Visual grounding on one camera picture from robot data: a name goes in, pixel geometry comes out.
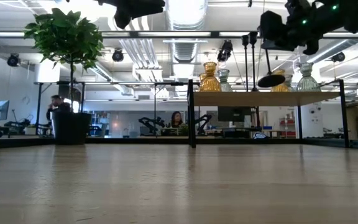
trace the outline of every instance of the ceiling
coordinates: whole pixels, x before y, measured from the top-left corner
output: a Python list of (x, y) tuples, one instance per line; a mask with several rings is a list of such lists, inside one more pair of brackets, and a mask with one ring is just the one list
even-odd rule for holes
[[(247, 7), (245, 1), (228, 1), (228, 0), (210, 0), (208, 3), (208, 9), (206, 11), (206, 17), (204, 22), (204, 30), (225, 30), (225, 31), (242, 31), (242, 30), (256, 30), (259, 26), (259, 18), (263, 11), (271, 10), (281, 16), (283, 20), (288, 15), (287, 10), (284, 8), (286, 0), (268, 0), (265, 3), (263, 1), (254, 0), (252, 7)], [(16, 1), (16, 0), (0, 0), (0, 31), (14, 30), (22, 31), (26, 24), (34, 20), (33, 14), (46, 13), (50, 8), (45, 6), (54, 5), (50, 0), (38, 0), (38, 1)], [(99, 26), (101, 31), (111, 31), (108, 20), (111, 18), (104, 17), (102, 15), (95, 24)], [(167, 24), (165, 20), (166, 13), (156, 14), (147, 17), (147, 22), (150, 30), (167, 30)], [(134, 30), (134, 26), (131, 25), (128, 29)], [(206, 39), (208, 42), (200, 44), (196, 57), (196, 65), (193, 72), (193, 76), (197, 77), (198, 74), (203, 72), (202, 64), (208, 60), (215, 60), (216, 53), (222, 46), (224, 39)], [(226, 63), (226, 69), (230, 70), (229, 82), (241, 82), (245, 81), (245, 57), (244, 47), (241, 44), (241, 40), (238, 37), (231, 39), (234, 50), (230, 59)], [(324, 52), (333, 48), (343, 40), (324, 39), (320, 40), (320, 51)], [(153, 47), (158, 59), (159, 65), (162, 67), (162, 77), (164, 80), (172, 80), (175, 75), (172, 72), (172, 57), (170, 52), (170, 46), (164, 44), (162, 39), (153, 39)], [(10, 53), (19, 53), (20, 58), (24, 62), (38, 63), (42, 58), (37, 54), (33, 46), (33, 40), (22, 39), (0, 39), (0, 56), (7, 57)], [(115, 48), (121, 48), (118, 39), (105, 39), (104, 56), (99, 58), (100, 64), (112, 74), (116, 81), (134, 82), (136, 79), (131, 75), (133, 69), (132, 60), (125, 54), (123, 62), (113, 62), (111, 59), (112, 53)], [(284, 51), (270, 51), (269, 59), (271, 68), (284, 68), (287, 73), (294, 74), (292, 69), (292, 62), (286, 60), (295, 60), (301, 56), (301, 49), (295, 52)], [(318, 62), (315, 66), (315, 70), (320, 70), (321, 82), (329, 82), (334, 79), (335, 76), (343, 76), (346, 79), (346, 83), (358, 83), (358, 74), (352, 74), (358, 71), (358, 43), (343, 50), (346, 55), (344, 62), (337, 63), (335, 69), (332, 62), (326, 62), (324, 60)], [(248, 72), (250, 75), (249, 81), (252, 81), (252, 53), (251, 48), (248, 47)], [(262, 78), (267, 73), (267, 63), (264, 50), (260, 48), (260, 41), (255, 45), (255, 76), (257, 79)], [(69, 71), (67, 68), (62, 68), (61, 76), (68, 76)], [(87, 82), (102, 82), (93, 72), (76, 72), (76, 78), (78, 80), (84, 80)], [(102, 86), (92, 86), (90, 88), (103, 89)], [(356, 86), (347, 86), (348, 90), (356, 89)]]

